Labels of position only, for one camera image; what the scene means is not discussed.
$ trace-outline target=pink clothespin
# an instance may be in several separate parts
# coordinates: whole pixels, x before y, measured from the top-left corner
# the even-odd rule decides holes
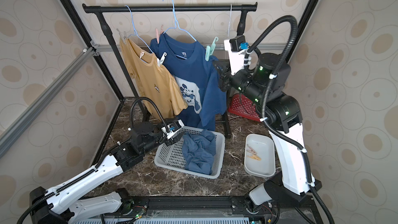
[[[158,32],[158,28],[155,28],[156,31],[156,41],[159,43],[159,35],[163,33],[163,25],[160,27],[160,34]]]

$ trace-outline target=green clothespin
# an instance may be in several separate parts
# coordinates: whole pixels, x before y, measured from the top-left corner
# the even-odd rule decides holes
[[[209,57],[213,54],[214,49],[216,48],[216,42],[218,41],[218,37],[215,37],[213,40],[213,43],[211,44],[211,47],[209,45],[207,45],[206,47],[206,55],[205,55],[205,59],[206,61],[209,61]]]

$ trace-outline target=blue cloth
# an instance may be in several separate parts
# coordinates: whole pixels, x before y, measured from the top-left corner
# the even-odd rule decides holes
[[[187,161],[185,169],[211,175],[216,154],[215,135],[208,130],[203,130],[200,135],[186,133],[183,138],[182,155]]]
[[[163,65],[175,77],[188,108],[178,117],[186,126],[215,130],[215,116],[226,111],[226,92],[218,88],[218,73],[212,65],[215,56],[205,60],[205,48],[199,43],[178,42],[166,33],[159,43],[152,39],[151,50],[158,58],[166,52]]]

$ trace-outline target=blue wire hanger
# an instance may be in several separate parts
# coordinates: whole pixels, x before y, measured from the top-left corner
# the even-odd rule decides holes
[[[134,26],[134,21],[133,21],[133,19],[132,19],[132,12],[131,12],[130,7],[129,7],[128,5],[125,5],[125,7],[127,7],[127,8],[129,9],[129,11],[130,11],[131,23],[132,23],[132,27],[133,27],[133,29],[134,29],[134,34],[131,34],[130,36],[137,36],[139,39],[141,39],[142,42],[145,43],[145,45],[148,47],[148,49],[153,53],[152,49],[150,49],[150,47],[148,46],[148,44],[147,44],[147,43],[138,35],[138,33],[137,33],[137,30],[135,29],[135,26]]]
[[[192,37],[192,39],[195,40],[195,42],[196,42],[196,39],[188,31],[180,28],[180,25],[179,25],[179,23],[177,21],[177,17],[176,17],[176,10],[174,9],[174,0],[172,0],[172,3],[173,3],[173,15],[174,15],[174,25],[175,25],[175,27],[169,27],[165,32],[167,32],[169,29],[176,29],[178,27],[178,29],[187,32],[188,35],[190,35]]]

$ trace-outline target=yellow t-shirt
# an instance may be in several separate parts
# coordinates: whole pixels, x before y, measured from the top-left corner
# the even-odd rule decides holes
[[[127,71],[135,79],[138,92],[155,102],[164,118],[173,118],[174,114],[178,115],[188,107],[176,79],[165,66],[158,66],[155,54],[142,50],[130,39],[126,40],[126,44],[122,40],[119,43]],[[159,118],[151,103],[142,102],[153,116]]]

